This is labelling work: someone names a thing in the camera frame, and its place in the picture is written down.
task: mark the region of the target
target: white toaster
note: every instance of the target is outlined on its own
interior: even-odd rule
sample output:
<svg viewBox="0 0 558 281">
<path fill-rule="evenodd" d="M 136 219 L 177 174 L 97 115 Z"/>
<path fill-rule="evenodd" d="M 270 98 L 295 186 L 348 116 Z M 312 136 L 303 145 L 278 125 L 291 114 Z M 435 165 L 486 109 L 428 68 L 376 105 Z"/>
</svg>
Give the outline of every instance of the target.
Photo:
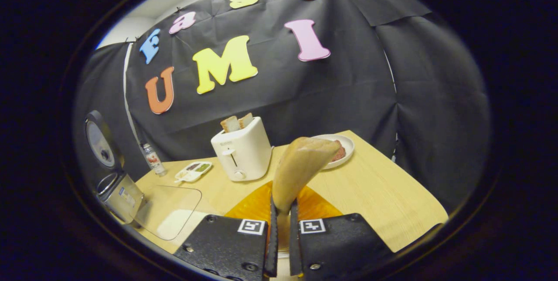
<svg viewBox="0 0 558 281">
<path fill-rule="evenodd" d="M 259 116 L 243 129 L 219 132 L 211 138 L 211 144 L 231 180 L 256 180 L 267 172 L 271 145 Z"/>
</svg>

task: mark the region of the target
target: toaster lever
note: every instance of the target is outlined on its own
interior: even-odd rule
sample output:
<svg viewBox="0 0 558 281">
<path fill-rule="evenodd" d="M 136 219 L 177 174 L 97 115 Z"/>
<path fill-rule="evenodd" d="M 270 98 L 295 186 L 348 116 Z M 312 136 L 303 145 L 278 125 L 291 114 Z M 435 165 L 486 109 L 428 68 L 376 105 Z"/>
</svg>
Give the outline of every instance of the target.
<svg viewBox="0 0 558 281">
<path fill-rule="evenodd" d="M 224 152 L 221 152 L 221 154 L 223 154 L 223 156 L 228 156 L 228 155 L 233 154 L 233 152 L 235 152 L 234 149 L 227 149 Z"/>
</svg>

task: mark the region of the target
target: bread slice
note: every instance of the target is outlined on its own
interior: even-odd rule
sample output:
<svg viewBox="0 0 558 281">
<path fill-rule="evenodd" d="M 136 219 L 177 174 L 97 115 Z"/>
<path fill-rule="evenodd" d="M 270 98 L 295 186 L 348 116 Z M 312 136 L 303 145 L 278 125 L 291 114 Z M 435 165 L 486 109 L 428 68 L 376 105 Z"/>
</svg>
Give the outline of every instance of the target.
<svg viewBox="0 0 558 281">
<path fill-rule="evenodd" d="M 250 122 L 252 122 L 252 120 L 254 120 L 254 118 L 251 112 L 245 115 L 243 118 L 240 118 L 238 122 L 241 125 L 241 129 L 247 127 L 250 124 Z"/>
<path fill-rule="evenodd" d="M 221 121 L 221 126 L 223 127 L 223 130 L 225 130 L 225 133 L 234 132 L 241 129 L 241 125 L 238 122 L 237 116 L 235 115 Z"/>
</svg>

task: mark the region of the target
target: water bottle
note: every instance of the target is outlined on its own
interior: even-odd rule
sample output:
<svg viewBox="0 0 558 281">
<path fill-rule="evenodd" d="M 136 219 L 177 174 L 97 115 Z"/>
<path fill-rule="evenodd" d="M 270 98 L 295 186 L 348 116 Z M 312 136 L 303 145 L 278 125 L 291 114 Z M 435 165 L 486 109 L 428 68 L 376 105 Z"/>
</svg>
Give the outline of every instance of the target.
<svg viewBox="0 0 558 281">
<path fill-rule="evenodd" d="M 159 156 L 157 156 L 153 147 L 151 147 L 150 144 L 145 144 L 143 145 L 143 150 L 145 152 L 145 158 L 147 158 L 147 161 L 151 164 L 151 169 L 155 170 L 155 173 L 160 176 L 167 174 L 167 170 L 163 166 L 163 163 L 159 159 Z"/>
</svg>

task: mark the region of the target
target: plate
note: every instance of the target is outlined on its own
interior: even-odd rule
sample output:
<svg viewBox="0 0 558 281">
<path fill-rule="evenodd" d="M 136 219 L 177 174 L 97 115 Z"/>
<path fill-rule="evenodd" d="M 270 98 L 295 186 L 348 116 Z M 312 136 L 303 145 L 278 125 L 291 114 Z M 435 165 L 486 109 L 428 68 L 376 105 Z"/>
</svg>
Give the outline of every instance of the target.
<svg viewBox="0 0 558 281">
<path fill-rule="evenodd" d="M 190 166 L 196 165 L 195 168 L 193 168 L 192 170 L 188 170 L 188 168 L 190 168 Z M 201 166 L 203 166 L 204 164 L 206 164 L 207 166 L 205 167 L 205 169 L 203 170 L 199 170 L 199 168 L 201 168 Z M 211 166 L 213 164 L 209 161 L 196 161 L 196 162 L 192 162 L 190 163 L 188 166 L 185 166 L 182 170 L 180 170 L 178 173 L 176 173 L 175 178 L 176 181 L 175 183 L 184 181 L 184 182 L 195 182 L 197 181 L 205 172 L 207 172 Z"/>
<path fill-rule="evenodd" d="M 345 163 L 353 155 L 354 142 L 353 140 L 351 140 L 346 136 L 337 135 L 337 134 L 323 134 L 323 135 L 314 136 L 314 138 L 327 139 L 331 141 L 339 140 L 341 142 L 341 146 L 345 148 L 345 156 L 343 158 L 334 162 L 329 162 L 322 170 L 327 170 L 327 169 L 335 168 L 336 166 L 341 166 L 341 164 Z"/>
</svg>

